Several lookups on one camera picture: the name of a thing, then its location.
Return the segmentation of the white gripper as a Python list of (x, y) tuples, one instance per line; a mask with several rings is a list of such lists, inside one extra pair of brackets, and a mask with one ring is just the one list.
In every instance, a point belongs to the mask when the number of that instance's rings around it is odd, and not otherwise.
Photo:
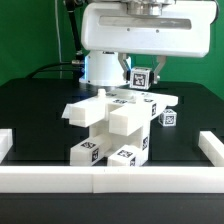
[(130, 15), (123, 2), (94, 2), (83, 15), (81, 42), (85, 49), (119, 52), (123, 77), (130, 80), (131, 54), (157, 57), (152, 84), (160, 80), (165, 56), (203, 57), (209, 52), (210, 25), (215, 20), (213, 1), (178, 1), (162, 8), (162, 14)]

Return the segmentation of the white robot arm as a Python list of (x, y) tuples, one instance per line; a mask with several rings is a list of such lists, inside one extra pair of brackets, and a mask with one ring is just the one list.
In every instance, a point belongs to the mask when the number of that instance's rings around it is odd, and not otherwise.
[(169, 56), (203, 57), (217, 0), (64, 0), (80, 81), (94, 86), (156, 84)]

